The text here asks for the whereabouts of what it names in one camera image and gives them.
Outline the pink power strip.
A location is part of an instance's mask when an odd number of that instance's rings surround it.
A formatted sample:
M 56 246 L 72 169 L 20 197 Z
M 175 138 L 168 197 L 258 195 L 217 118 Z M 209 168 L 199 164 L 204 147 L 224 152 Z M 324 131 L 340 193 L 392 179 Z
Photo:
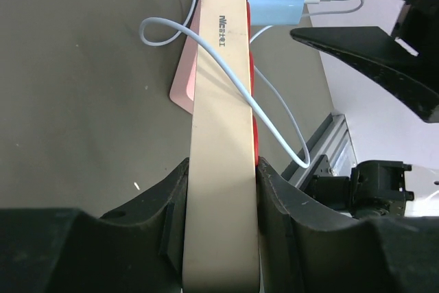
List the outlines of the pink power strip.
M 169 92 L 170 100 L 190 114 L 193 113 L 197 57 L 198 44 L 188 36 Z

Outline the beige red power strip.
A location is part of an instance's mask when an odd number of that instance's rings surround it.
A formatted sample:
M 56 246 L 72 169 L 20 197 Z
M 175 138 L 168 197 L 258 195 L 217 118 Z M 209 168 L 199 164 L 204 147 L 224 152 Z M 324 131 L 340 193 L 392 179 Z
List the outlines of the beige red power strip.
M 258 292 L 252 109 L 217 54 L 250 90 L 247 0 L 201 0 L 182 263 L 184 292 Z

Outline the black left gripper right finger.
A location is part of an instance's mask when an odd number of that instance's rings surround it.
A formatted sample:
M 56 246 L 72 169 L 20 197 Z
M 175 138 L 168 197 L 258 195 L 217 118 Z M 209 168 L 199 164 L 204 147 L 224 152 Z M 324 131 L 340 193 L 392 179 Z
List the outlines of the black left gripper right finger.
M 258 221 L 266 292 L 438 291 L 436 217 L 388 214 L 357 219 L 318 202 L 302 185 L 293 186 L 265 159 L 259 160 Z

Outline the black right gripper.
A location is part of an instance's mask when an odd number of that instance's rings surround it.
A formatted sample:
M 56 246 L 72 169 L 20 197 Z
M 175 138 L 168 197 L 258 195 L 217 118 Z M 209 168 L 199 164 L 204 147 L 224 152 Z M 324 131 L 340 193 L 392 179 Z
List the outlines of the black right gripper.
M 419 56 L 437 56 L 438 0 L 403 1 L 392 37 L 404 40 Z M 438 121 L 438 68 L 411 55 L 381 28 L 303 27 L 290 36 L 354 68 L 424 122 Z

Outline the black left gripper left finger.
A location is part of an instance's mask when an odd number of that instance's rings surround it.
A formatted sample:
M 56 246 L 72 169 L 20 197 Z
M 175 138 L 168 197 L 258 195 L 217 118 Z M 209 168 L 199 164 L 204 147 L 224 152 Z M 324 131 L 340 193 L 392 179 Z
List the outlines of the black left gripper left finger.
M 1 210 L 2 292 L 179 292 L 188 161 L 97 218 Z

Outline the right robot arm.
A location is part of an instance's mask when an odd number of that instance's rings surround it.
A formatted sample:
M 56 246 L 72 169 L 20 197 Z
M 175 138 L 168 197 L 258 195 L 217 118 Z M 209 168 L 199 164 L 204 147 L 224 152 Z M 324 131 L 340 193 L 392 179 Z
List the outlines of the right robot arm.
M 390 33 L 376 26 L 308 27 L 291 37 L 341 60 L 425 123 L 438 122 L 438 0 L 403 0 Z M 364 161 L 349 177 L 316 174 L 302 190 L 354 218 L 438 214 L 438 172 L 400 161 Z

